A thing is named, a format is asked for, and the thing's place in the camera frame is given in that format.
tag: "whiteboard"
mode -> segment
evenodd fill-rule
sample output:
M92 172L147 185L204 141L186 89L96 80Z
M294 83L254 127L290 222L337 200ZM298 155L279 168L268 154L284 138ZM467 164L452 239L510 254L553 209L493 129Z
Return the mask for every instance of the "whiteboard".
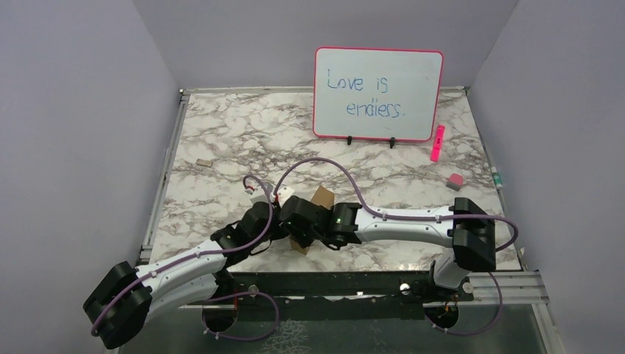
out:
M443 60L437 51L317 49L313 132L325 138L429 140Z

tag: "screw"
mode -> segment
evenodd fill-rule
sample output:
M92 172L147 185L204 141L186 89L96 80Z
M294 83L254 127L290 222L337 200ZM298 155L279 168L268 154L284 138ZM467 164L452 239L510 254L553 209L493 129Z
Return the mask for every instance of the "screw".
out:
M258 292L258 287L255 284L250 285L250 287L248 288L248 291L254 294L250 294L250 296L255 297L256 294Z
M473 294L473 284L471 284L470 282L465 282L462 285L462 290L464 290L464 292L467 294Z
M404 295L408 295L410 293L410 286L406 283L403 283L399 286L399 291Z

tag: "red whiteboard frame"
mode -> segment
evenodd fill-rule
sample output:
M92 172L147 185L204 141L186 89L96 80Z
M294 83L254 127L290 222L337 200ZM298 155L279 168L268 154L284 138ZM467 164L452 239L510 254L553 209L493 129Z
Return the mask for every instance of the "red whiteboard frame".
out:
M396 142L426 142L432 139L432 135L434 134L434 123L436 121L436 109L439 106L439 92L441 91L441 80L443 78L443 66L445 63L445 56L443 52L440 50L430 50L430 49L389 49L389 48L358 48L358 47L349 47L349 46L320 46L315 50L315 79L312 85L312 132L320 138L335 138L335 139L347 139L347 136L342 135L320 135L315 131L315 106L317 105L315 92L317 89L317 52L321 49L352 49L352 50L379 50L385 52L424 52L424 53L438 53L441 55L441 73L439 74L439 88L436 91L436 103L434 104L434 116L432 117L432 128L430 129L430 137L424 140L419 139L396 139ZM360 139L360 140L378 140L387 142L389 138L376 138L371 136L352 136L352 139Z

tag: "pink highlighter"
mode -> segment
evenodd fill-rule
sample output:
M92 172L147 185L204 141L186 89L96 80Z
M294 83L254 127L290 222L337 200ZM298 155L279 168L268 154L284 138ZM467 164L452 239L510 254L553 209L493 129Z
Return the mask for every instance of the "pink highlighter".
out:
M430 155L430 160L437 162L439 160L439 155L441 154L441 149L443 148L443 134L445 134L445 126L439 124L436 129L436 135L434 136L434 146L432 146L432 154Z

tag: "pink eraser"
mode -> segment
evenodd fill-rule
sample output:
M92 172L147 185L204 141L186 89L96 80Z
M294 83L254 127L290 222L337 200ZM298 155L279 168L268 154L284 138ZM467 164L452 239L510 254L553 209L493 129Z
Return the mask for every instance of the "pink eraser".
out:
M452 173L452 175L447 180L447 187L458 192L460 188L462 188L463 181L464 181L464 178L462 178L462 176L460 176L457 173Z
M436 136L434 136L434 146L432 146L432 154L430 155L431 161L437 162L439 160L443 148L443 134L445 134L445 126L439 124L436 128Z

